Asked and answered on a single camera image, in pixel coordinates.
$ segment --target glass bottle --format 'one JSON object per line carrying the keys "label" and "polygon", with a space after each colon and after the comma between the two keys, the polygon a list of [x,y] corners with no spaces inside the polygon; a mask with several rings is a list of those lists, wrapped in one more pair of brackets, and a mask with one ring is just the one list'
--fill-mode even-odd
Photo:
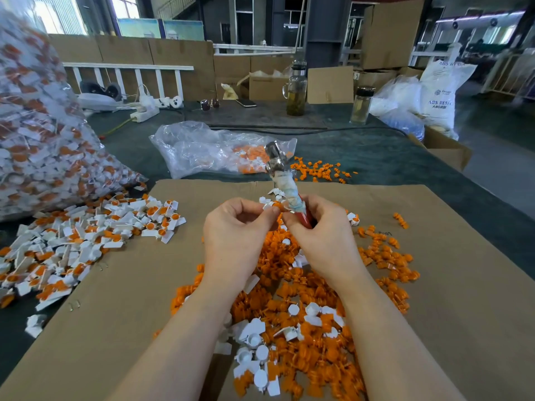
{"label": "glass bottle", "polygon": [[287,99],[286,113],[291,116],[301,116],[304,115],[304,104],[307,99],[308,80],[305,75],[307,63],[304,60],[294,60],[291,70],[288,84],[283,86],[283,96]]}
{"label": "glass bottle", "polygon": [[349,120],[350,123],[358,125],[364,125],[366,123],[368,113],[370,112],[371,99],[374,94],[375,87],[357,87],[355,101],[353,102],[353,111]]}

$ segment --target right hand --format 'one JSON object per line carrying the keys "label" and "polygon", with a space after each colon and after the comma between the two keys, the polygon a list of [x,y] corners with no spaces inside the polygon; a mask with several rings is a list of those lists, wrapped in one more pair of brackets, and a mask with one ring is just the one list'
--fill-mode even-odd
{"label": "right hand", "polygon": [[365,270],[351,225],[341,206],[318,195],[304,195],[303,199],[318,224],[307,229],[290,212],[283,213],[283,221],[312,268],[336,290],[353,272]]}

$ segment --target white railing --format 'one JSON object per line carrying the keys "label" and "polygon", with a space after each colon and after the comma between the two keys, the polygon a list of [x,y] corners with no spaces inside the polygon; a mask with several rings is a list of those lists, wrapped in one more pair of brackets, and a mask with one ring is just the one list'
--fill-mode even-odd
{"label": "white railing", "polygon": [[489,91],[535,100],[535,49],[502,51],[481,88]]}
{"label": "white railing", "polygon": [[102,73],[100,69],[113,69],[115,71],[115,75],[117,77],[117,83],[119,87],[121,88],[121,94],[123,95],[123,98],[126,98],[128,94],[126,94],[125,91],[125,85],[123,83],[123,76],[121,74],[121,69],[130,69],[135,71],[135,78],[137,80],[137,88],[139,89],[141,94],[145,94],[144,87],[143,87],[143,79],[141,78],[141,70],[154,70],[156,72],[156,81],[158,83],[158,93],[160,94],[160,98],[164,97],[170,97],[173,98],[175,96],[166,96],[164,92],[164,83],[162,81],[162,70],[173,70],[175,80],[177,81],[177,90],[178,95],[184,99],[184,93],[182,90],[182,78],[180,77],[180,71],[181,70],[193,70],[193,66],[167,66],[167,65],[127,65],[127,64],[114,64],[114,63],[63,63],[63,66],[65,67],[72,67],[74,72],[74,77],[76,77],[76,81],[78,83],[78,87],[80,86],[80,82],[83,80],[82,75],[80,73],[80,67],[89,67],[93,68],[95,71],[95,77],[97,79],[97,83],[104,87],[104,82],[102,80]]}
{"label": "white railing", "polygon": [[[444,60],[447,60],[448,62],[455,62],[459,56],[459,52],[461,50],[461,44],[460,43],[452,43],[448,47],[447,52],[412,52],[410,55],[410,59],[408,62],[408,66],[414,66],[416,64],[416,60],[418,60],[419,57],[427,57],[429,58],[427,64],[431,63],[435,60],[435,58],[444,58]],[[341,63],[342,65],[346,66],[349,62],[349,55],[355,54],[360,55],[361,50],[360,49],[348,49],[345,48],[342,50],[341,54]]]}
{"label": "white railing", "polygon": [[[215,56],[228,56],[233,54],[240,54],[242,56],[277,56],[277,55],[291,55],[296,52],[301,52],[302,47],[297,50],[293,46],[262,46],[262,45],[237,45],[216,43],[213,45]],[[226,49],[227,53],[221,53],[221,49]]]}
{"label": "white railing", "polygon": [[194,2],[195,0],[169,0],[158,8],[157,16],[160,19],[174,19]]}

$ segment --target metal tool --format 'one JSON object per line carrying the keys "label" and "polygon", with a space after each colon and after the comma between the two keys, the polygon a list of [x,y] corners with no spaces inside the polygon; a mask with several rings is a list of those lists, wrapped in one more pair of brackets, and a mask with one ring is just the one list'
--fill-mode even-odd
{"label": "metal tool", "polygon": [[[303,211],[303,212],[295,211],[294,212],[295,215],[298,217],[299,221],[303,224],[304,227],[308,229],[312,229],[313,223],[315,224],[316,222],[314,218],[312,217],[310,210],[306,208],[306,204],[303,201],[302,197],[298,193],[295,194],[298,188],[293,180],[291,168],[290,168],[290,165],[288,164],[288,158],[281,151],[276,141],[269,142],[265,146],[264,149],[269,157],[269,161],[266,163],[266,170],[271,176],[271,179],[273,180],[273,182],[275,183],[275,186],[285,192],[287,199],[291,196],[290,190],[292,190],[292,193],[294,194],[294,198],[297,200],[297,202],[299,202],[299,205],[301,206],[302,211]],[[277,185],[276,180],[278,178],[278,175],[276,174],[276,172],[283,172],[289,176],[289,177],[285,177],[285,182],[284,182],[285,184],[288,185],[288,187],[290,187],[289,189],[281,188],[281,186]]]}

